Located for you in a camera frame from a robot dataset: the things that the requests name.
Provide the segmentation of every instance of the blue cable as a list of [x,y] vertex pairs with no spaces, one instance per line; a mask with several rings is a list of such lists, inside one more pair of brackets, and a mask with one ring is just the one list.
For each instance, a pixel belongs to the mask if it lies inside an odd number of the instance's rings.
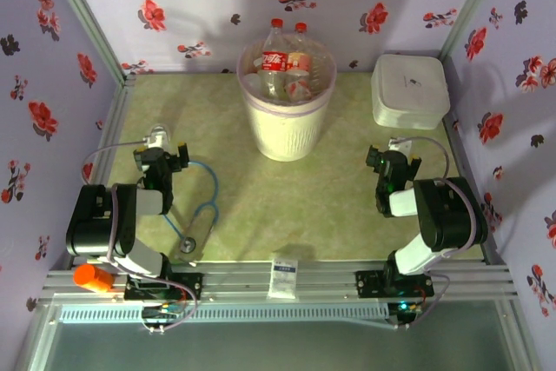
[[[212,198],[205,203],[200,204],[197,209],[195,209],[195,212],[193,213],[193,218],[191,219],[191,222],[189,222],[189,225],[191,225],[193,223],[193,221],[196,219],[196,217],[201,214],[201,212],[205,209],[205,208],[213,208],[215,210],[215,217],[212,220],[212,224],[211,224],[211,229],[216,225],[216,223],[218,222],[218,218],[220,216],[220,211],[218,210],[218,206],[216,205],[216,198],[218,197],[218,191],[219,191],[219,185],[218,185],[218,177],[216,176],[216,173],[213,169],[211,169],[207,164],[205,164],[204,162],[200,162],[200,161],[189,161],[189,164],[191,165],[198,165],[199,167],[203,167],[204,169],[206,169],[208,171],[208,173],[212,176],[212,179],[215,183],[215,192],[212,195]],[[176,225],[169,219],[169,217],[167,215],[164,215],[164,219],[166,219],[166,222],[168,222],[168,224],[170,225],[170,227],[174,230],[174,232],[176,232],[176,234],[180,237],[180,239],[185,239],[185,236],[179,231],[179,229],[176,227]]]

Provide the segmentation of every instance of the white trash can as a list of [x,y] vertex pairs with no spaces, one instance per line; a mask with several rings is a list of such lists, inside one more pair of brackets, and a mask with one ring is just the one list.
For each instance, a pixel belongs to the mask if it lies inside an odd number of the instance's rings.
[[276,161],[295,161],[306,156],[319,140],[322,122],[336,81],[336,64],[326,48],[309,41],[319,53],[314,55],[311,91],[320,91],[308,102],[280,105],[266,102],[253,91],[245,75],[255,72],[253,61],[262,54],[264,40],[246,47],[237,62],[237,78],[242,87],[248,119],[257,148]]

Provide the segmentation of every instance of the plastic bottle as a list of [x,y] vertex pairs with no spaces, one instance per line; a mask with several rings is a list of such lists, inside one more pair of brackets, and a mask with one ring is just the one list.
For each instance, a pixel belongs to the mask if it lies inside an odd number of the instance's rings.
[[261,93],[272,100],[288,101],[284,91],[286,64],[288,62],[288,43],[281,33],[283,21],[273,19],[267,41],[262,47]]
[[299,102],[309,100],[309,73],[311,71],[312,56],[309,52],[307,38],[307,25],[299,22],[295,25],[294,41],[291,52],[288,54],[286,65],[286,93],[289,100]]

